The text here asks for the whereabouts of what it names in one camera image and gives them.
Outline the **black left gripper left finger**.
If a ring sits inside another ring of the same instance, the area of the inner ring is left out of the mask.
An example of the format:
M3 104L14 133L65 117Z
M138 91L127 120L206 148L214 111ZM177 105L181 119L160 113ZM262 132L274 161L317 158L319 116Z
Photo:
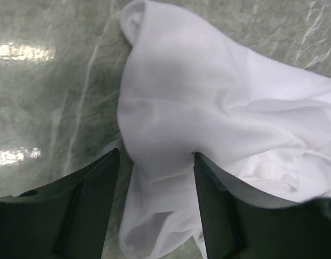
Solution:
M119 164L113 149L50 184L0 197L0 258L101 258Z

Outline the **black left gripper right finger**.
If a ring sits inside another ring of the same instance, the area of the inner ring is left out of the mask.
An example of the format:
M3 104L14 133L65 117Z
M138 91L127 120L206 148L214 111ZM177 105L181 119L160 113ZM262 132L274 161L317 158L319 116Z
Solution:
M202 153L194 175L208 258L331 258L331 198L281 199Z

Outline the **white t-shirt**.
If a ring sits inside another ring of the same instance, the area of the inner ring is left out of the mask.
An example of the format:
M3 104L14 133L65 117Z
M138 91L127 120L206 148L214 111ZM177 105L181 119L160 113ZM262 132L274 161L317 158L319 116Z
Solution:
M264 57L176 5L132 1L118 125L134 166L119 244L161 258L194 238L206 256L193 154L269 194L331 197L331 78Z

